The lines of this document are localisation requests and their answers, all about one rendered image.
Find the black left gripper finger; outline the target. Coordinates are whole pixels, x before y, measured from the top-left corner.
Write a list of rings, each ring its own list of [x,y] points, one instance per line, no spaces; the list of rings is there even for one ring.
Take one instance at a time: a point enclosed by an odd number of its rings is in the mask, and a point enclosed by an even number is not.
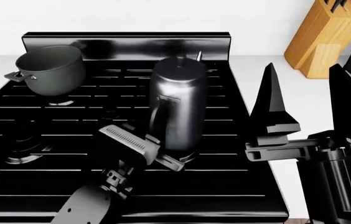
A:
[[[175,172],[181,171],[184,168],[184,164],[178,160],[175,160],[167,154],[160,154],[156,157],[156,162],[162,164],[163,166],[173,170]]]
[[[155,138],[154,136],[151,136],[150,134],[146,134],[145,139],[154,143],[157,147],[159,147],[158,151],[161,151],[161,149],[163,147],[163,143],[158,138]]]

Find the stainless steel kettle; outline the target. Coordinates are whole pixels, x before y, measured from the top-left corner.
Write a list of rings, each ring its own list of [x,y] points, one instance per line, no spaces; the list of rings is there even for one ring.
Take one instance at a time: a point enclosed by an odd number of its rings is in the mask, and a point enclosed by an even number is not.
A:
[[[196,58],[167,57],[153,69],[149,86],[149,132],[169,154],[188,154],[199,145],[207,105],[207,68]]]

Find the black gas stove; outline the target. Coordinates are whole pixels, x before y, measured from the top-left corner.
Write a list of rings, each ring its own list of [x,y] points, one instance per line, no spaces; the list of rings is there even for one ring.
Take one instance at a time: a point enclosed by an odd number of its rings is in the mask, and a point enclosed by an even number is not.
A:
[[[85,81],[59,96],[34,93],[9,80],[0,89],[0,223],[49,223],[69,197],[97,179],[94,134],[110,124],[149,131],[149,86],[155,64],[196,58],[207,68],[202,137],[195,151],[165,154],[184,164],[175,172],[158,162],[134,183],[116,218],[100,224],[282,223],[288,210],[267,162],[250,162],[249,114],[228,63],[227,32],[29,32],[26,53],[41,47],[85,45]],[[52,147],[26,164],[6,164],[16,140]]]

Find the round stove burner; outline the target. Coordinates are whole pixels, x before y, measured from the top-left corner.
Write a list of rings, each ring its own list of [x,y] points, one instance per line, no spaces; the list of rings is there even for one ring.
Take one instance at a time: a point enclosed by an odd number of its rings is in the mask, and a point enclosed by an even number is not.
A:
[[[41,140],[25,139],[12,141],[5,148],[6,164],[26,164],[41,158],[44,153],[52,150],[52,147],[46,145]]]

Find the wooden knife block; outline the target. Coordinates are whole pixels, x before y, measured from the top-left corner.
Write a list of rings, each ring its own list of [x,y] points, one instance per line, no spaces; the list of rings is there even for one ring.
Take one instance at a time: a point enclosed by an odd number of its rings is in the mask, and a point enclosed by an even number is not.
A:
[[[284,52],[290,66],[309,79],[328,79],[343,49],[351,42],[351,0],[330,10],[335,0],[314,0]]]

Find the grey cooking pot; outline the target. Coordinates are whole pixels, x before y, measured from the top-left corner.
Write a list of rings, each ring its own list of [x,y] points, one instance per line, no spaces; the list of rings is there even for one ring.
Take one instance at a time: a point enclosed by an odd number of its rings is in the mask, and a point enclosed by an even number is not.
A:
[[[25,82],[38,95],[64,95],[85,81],[84,48],[85,45],[73,42],[31,50],[16,60],[18,71],[4,77],[14,82]]]

